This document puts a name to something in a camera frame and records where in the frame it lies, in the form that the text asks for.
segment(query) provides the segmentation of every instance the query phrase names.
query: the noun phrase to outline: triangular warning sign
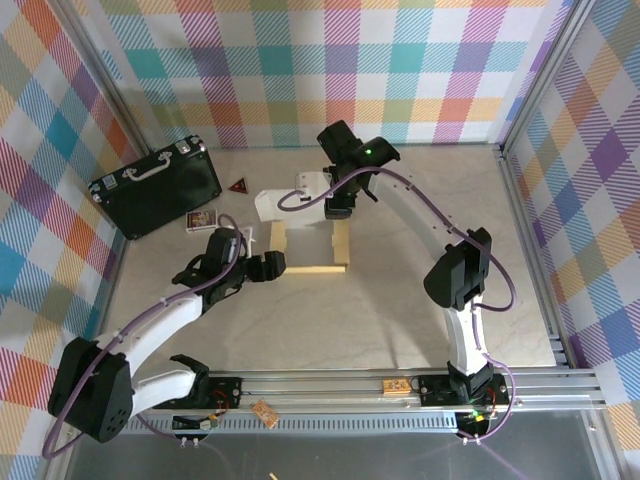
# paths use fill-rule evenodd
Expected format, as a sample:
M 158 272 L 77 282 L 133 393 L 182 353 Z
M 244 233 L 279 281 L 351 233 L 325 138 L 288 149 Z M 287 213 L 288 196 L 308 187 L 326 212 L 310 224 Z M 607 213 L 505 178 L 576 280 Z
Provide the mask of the triangular warning sign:
M 247 181 L 242 177 L 236 183 L 229 187 L 229 190 L 237 193 L 249 193 L 249 189 L 247 189 Z

